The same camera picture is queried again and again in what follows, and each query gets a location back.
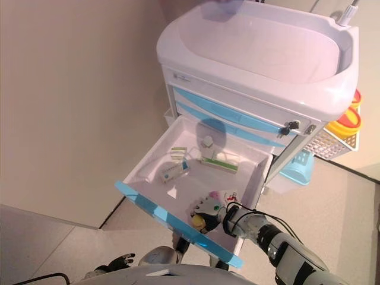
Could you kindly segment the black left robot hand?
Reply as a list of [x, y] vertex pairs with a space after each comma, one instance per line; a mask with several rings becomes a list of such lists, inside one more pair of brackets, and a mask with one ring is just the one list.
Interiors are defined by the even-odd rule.
[[130, 264], [134, 262], [134, 258], [135, 258], [134, 253], [128, 253], [128, 254], [122, 255], [114, 259], [112, 262], [110, 262], [108, 267], [111, 271], [117, 271], [117, 270], [129, 268]]

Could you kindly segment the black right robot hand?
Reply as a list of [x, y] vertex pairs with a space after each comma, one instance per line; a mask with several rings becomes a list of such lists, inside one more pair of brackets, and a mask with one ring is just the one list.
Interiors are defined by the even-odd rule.
[[226, 207], [212, 197], [199, 200], [190, 212], [193, 227], [202, 234], [216, 229], [225, 215]]

